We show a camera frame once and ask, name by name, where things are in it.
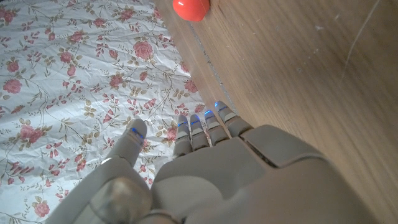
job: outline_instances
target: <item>robotic hand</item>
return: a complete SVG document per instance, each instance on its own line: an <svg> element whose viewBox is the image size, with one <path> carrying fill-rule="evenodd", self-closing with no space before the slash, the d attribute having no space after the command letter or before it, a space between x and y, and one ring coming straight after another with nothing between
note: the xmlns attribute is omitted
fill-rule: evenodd
<svg viewBox="0 0 398 224"><path fill-rule="evenodd" d="M174 159L152 188L131 167L146 136L132 122L102 165L80 182L47 223L376 223L316 149L273 126L253 128L223 102L178 118Z"/></svg>

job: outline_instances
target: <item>wrinkled cloth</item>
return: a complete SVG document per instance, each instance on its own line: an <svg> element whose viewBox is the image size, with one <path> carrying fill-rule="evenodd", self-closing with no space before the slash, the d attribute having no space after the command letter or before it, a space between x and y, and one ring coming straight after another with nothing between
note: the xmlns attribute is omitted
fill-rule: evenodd
<svg viewBox="0 0 398 224"><path fill-rule="evenodd" d="M0 53L0 223L44 222L136 118L150 186L205 110L151 1L0 2Z"/></svg>

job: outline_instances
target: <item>red ball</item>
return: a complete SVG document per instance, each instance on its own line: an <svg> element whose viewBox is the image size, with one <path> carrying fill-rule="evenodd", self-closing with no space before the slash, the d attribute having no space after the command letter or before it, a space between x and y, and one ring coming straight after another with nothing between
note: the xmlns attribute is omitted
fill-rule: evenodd
<svg viewBox="0 0 398 224"><path fill-rule="evenodd" d="M209 0L173 0L174 11L187 21L201 21L210 8Z"/></svg>

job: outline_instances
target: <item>wooden surface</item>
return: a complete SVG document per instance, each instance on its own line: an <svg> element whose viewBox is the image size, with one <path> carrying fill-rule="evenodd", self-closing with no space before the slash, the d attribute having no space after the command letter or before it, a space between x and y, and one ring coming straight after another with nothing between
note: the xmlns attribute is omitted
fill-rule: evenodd
<svg viewBox="0 0 398 224"><path fill-rule="evenodd" d="M253 126L315 146L398 223L398 1L212 0L192 24L207 56L172 1L156 5L207 106L231 98Z"/></svg>

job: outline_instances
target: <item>scratch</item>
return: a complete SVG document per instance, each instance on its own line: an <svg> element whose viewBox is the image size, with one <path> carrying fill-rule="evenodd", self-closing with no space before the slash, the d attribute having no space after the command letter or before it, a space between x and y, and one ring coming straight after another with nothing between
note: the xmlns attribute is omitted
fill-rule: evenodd
<svg viewBox="0 0 398 224"><path fill-rule="evenodd" d="M344 65L343 73L341 74L341 81L343 81L343 79L344 79L345 72L346 72L346 69L347 69L347 65L348 65L348 62L349 62L349 58L351 57L351 54L353 53L354 46L355 46L356 42L358 41L359 36L362 34L362 31L365 28L366 24L368 23L368 21L372 17L372 14L373 14L374 10L379 5L379 3L380 3L380 0L377 0L376 3L374 3L373 8L371 9L371 11L369 12L367 18L363 22L362 27L358 31L358 34L356 34L354 42L351 44L351 48L349 49L348 56L347 56L347 59L346 59L346 63Z"/></svg>
<svg viewBox="0 0 398 224"><path fill-rule="evenodd" d="M323 27L320 27L320 26L315 26L315 28L317 31L324 29Z"/></svg>

